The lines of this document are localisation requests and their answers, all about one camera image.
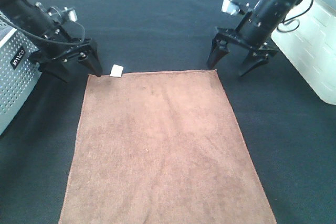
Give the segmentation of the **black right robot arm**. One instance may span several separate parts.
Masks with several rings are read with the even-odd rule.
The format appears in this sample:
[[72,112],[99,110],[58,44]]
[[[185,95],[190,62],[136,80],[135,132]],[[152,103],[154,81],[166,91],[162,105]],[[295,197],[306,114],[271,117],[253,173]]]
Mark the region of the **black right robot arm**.
[[226,56],[229,44],[235,44],[248,50],[248,55],[239,67],[243,76],[251,70],[268,63],[269,58],[278,50],[266,44],[266,40],[280,23],[285,21],[289,11],[303,0],[259,0],[255,7],[223,0],[221,11],[230,15],[243,15],[243,19],[234,29],[216,28],[211,51],[207,60],[209,69]]

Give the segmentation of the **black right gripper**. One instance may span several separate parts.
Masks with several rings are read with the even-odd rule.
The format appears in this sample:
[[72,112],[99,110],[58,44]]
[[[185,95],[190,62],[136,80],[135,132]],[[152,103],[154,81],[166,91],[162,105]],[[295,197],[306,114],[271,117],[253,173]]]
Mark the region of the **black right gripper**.
[[277,25],[278,12],[249,11],[236,28],[216,27],[217,34],[212,40],[207,60],[208,69],[213,69],[224,56],[230,53],[229,44],[241,46],[249,51],[238,69],[241,77],[267,64],[268,58],[278,51],[273,46],[265,45]]

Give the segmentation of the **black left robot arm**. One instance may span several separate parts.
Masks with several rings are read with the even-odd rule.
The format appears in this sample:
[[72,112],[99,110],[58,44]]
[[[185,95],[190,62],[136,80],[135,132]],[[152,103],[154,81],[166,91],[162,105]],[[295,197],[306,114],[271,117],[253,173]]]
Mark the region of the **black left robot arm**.
[[45,9],[38,0],[1,0],[1,12],[6,24],[22,32],[37,47],[28,59],[37,64],[40,72],[67,82],[67,63],[75,59],[93,75],[102,75],[95,40],[85,34],[73,38],[64,28],[66,23],[78,23],[73,7]]

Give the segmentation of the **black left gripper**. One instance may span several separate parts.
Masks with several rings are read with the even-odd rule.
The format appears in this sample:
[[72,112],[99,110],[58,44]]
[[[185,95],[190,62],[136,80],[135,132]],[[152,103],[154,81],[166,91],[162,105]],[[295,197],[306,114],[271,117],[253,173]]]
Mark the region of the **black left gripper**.
[[80,26],[82,37],[72,37],[63,25],[54,21],[37,22],[28,26],[28,38],[38,48],[29,56],[32,63],[39,64],[39,71],[50,74],[64,82],[69,81],[66,63],[76,60],[101,77],[103,70],[97,54],[97,43],[85,37],[85,29]]

